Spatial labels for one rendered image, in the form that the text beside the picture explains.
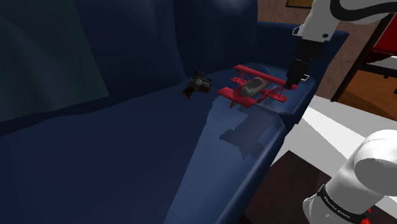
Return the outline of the red toy biplane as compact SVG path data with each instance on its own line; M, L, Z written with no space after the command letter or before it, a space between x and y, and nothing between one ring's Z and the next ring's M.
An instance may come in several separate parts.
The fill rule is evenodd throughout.
M267 97L279 102L288 99L283 95L286 84L284 80L242 65L235 66L234 69L239 76L232 78L231 81L239 86L235 89L224 87L216 91L231 100L231 108L236 104L249 108L255 103L261 103Z

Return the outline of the dark blue sofa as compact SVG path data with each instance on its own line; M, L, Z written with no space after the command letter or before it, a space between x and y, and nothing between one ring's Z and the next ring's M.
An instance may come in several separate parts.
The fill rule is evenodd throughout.
M286 102L230 107L234 67L285 79L294 24L258 0L74 0L109 95L0 123L0 224L236 224L340 47ZM209 93L181 92L195 71Z

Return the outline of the dark teal cushion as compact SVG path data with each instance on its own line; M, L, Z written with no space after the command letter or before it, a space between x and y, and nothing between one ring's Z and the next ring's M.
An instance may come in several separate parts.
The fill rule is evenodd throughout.
M73 0L0 0L0 122L108 94Z

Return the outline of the red furniture with dark frame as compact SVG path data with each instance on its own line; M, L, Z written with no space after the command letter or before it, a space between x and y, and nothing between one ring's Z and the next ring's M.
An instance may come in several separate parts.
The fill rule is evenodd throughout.
M397 121L397 14L380 21L331 101Z

